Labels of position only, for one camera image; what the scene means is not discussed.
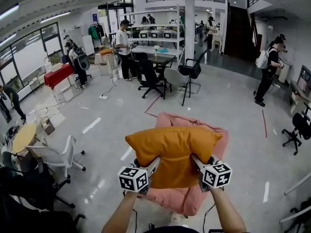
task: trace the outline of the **pink armchair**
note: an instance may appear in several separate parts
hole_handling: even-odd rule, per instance
[[[222,159],[229,140],[228,131],[193,118],[161,112],[158,116],[155,127],[161,128],[169,126],[201,126],[222,134],[222,139],[217,142],[213,151],[214,155],[219,159]],[[197,214],[207,194],[208,193],[202,193],[200,186],[196,185],[190,188],[180,189],[150,188],[147,195],[142,197],[169,208],[178,214],[194,216]]]

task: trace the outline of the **staircase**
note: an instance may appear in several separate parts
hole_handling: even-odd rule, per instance
[[[247,10],[230,6],[228,17],[225,54],[254,62],[256,47]]]

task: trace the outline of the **black cap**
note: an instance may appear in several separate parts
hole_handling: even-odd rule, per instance
[[[132,24],[129,22],[129,20],[126,20],[126,19],[121,21],[120,25],[122,25],[122,24],[128,24],[128,26],[132,26]]]
[[[280,36],[281,36],[281,38],[282,38],[284,41],[286,41],[286,39],[285,39],[285,35],[280,34]]]

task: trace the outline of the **white pillar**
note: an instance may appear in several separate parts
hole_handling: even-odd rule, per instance
[[[194,57],[194,38],[195,38],[195,12],[194,12],[194,0],[185,0],[185,24],[186,24],[186,47],[185,47],[185,59],[193,59]]]

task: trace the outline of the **man in white shirt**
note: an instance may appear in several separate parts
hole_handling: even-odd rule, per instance
[[[120,49],[120,57],[122,60],[121,67],[122,67],[122,74],[123,78],[126,81],[132,81],[132,79],[129,77],[128,70],[131,70],[131,74],[133,76],[133,79],[137,77],[137,71],[135,68],[134,61],[130,61],[129,58],[131,58],[129,47],[127,46],[127,33],[126,29],[128,28],[130,22],[128,20],[123,20],[120,24],[120,28],[116,33],[116,47]]]

